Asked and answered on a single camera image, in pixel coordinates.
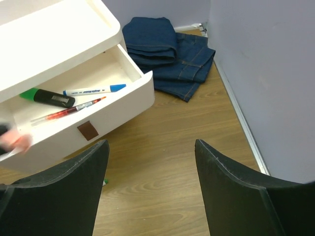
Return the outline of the white drawer cabinet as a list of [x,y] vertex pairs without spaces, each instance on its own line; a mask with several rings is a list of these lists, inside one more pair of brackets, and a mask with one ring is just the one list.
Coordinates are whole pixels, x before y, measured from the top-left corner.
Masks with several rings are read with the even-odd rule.
[[[94,104],[53,120],[56,106],[32,98],[38,89],[109,89],[75,97]],[[119,21],[100,0],[3,0],[0,3],[0,120],[29,134],[27,152],[0,157],[3,168],[34,173],[71,155],[150,108],[153,74],[127,54]]]

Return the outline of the red white marker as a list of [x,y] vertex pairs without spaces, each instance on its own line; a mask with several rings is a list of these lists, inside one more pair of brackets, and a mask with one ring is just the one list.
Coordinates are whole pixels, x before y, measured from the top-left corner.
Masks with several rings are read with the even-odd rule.
[[77,105],[77,106],[74,106],[74,107],[71,107],[71,108],[68,108],[68,109],[65,109],[65,110],[62,110],[62,111],[59,111],[59,112],[56,112],[56,113],[52,113],[52,114],[31,120],[31,126],[35,126],[35,125],[44,123],[46,121],[59,119],[59,118],[68,116],[70,114],[76,113],[76,112],[78,112],[84,108],[90,107],[90,106],[98,103],[99,101],[101,101],[105,98],[106,98],[106,96],[92,100],[92,101],[89,101],[89,102],[86,102],[86,103],[83,103],[83,104],[80,104],[80,105]]

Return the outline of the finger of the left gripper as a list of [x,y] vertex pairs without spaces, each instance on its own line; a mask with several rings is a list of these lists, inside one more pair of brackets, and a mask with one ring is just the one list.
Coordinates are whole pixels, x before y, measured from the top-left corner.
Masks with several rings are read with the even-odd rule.
[[12,129],[12,126],[10,123],[6,121],[0,122],[0,135],[9,134]]

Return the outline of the orange tip white marker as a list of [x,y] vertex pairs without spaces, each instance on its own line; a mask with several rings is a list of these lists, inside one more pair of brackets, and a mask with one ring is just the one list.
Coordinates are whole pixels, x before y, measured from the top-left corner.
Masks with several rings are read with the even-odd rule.
[[30,134],[19,133],[17,130],[9,130],[0,136],[0,160],[16,153],[25,153],[32,146]]

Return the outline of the blue tip white marker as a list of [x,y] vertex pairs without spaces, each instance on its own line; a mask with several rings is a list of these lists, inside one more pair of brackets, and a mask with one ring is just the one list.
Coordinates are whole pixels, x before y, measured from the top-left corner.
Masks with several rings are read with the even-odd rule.
[[63,95],[66,96],[83,96],[91,94],[102,94],[117,92],[126,87],[126,84],[106,85],[99,88],[79,88],[79,89],[67,89],[63,91]]

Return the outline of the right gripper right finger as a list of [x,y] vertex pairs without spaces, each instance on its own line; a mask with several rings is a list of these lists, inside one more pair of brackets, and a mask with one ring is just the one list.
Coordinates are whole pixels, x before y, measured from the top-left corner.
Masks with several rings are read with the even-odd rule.
[[312,236],[315,184],[265,175],[195,141],[195,161],[213,236]]

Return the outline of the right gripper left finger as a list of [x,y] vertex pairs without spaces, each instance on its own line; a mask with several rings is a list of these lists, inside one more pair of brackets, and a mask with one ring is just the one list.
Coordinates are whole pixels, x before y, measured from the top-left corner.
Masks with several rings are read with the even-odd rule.
[[2,236],[91,236],[109,158],[102,140],[35,175],[0,186]]

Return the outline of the green black highlighter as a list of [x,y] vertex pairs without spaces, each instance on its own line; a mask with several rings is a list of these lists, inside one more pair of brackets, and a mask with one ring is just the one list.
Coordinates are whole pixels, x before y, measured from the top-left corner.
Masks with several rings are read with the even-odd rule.
[[75,103],[74,97],[39,88],[31,88],[19,94],[19,96],[29,101],[61,108],[71,108]]

